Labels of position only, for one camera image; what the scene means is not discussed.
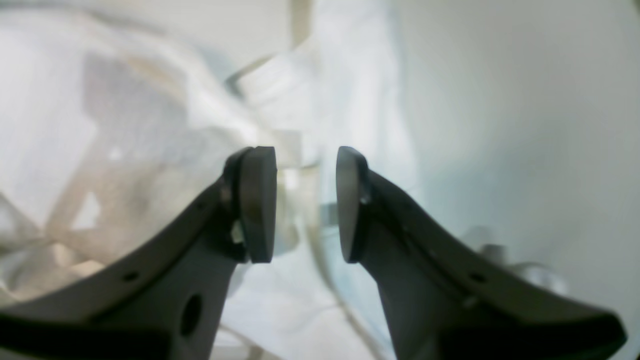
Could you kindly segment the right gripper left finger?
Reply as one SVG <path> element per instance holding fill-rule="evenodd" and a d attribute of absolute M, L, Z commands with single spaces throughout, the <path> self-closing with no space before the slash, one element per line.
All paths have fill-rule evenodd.
<path fill-rule="evenodd" d="M 274 254 L 272 146 L 233 153 L 167 227 L 101 271 L 1 311 L 3 360 L 207 360 L 233 272 Z"/>

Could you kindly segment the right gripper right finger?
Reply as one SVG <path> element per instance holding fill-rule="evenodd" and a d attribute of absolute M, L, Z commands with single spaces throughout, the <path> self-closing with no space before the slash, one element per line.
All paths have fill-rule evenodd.
<path fill-rule="evenodd" d="M 341 146 L 340 244 L 372 276 L 398 360 L 608 360 L 627 341 L 610 310 L 530 284 L 464 246 Z"/>

